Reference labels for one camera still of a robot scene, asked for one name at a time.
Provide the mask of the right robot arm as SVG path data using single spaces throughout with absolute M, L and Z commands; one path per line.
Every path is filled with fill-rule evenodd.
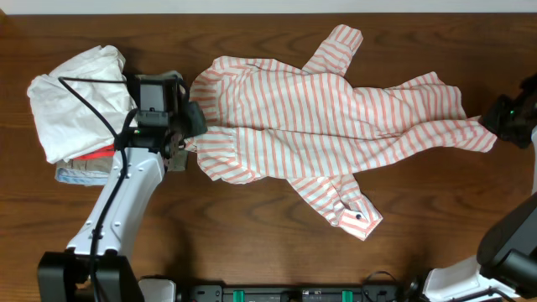
M 536 76 L 523 80 L 515 98 L 501 95 L 481 118 L 499 139 L 519 148 L 536 146 Z M 496 223 L 477 254 L 435 268 L 409 288 L 408 301 L 513 301 L 536 297 L 536 187 Z

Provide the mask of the red white striped shirt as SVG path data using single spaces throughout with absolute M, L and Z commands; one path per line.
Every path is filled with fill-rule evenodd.
M 434 72 L 389 88 L 352 86 L 345 75 L 362 40 L 358 29 L 338 25 L 300 68 L 215 59 L 190 90 L 207 130 L 186 139 L 186 149 L 213 180 L 287 180 L 332 226 L 367 238 L 382 216 L 357 173 L 430 148 L 485 153 L 496 137 Z

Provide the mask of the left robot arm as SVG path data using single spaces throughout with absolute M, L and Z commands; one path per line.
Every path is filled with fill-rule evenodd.
M 65 251 L 46 252 L 38 266 L 43 301 L 176 301 L 174 281 L 138 280 L 131 268 L 138 229 L 166 172 L 164 160 L 184 140 L 206 132 L 206 119 L 177 72 L 134 75 L 124 85 L 138 102 L 113 131 L 107 183 L 91 214 Z

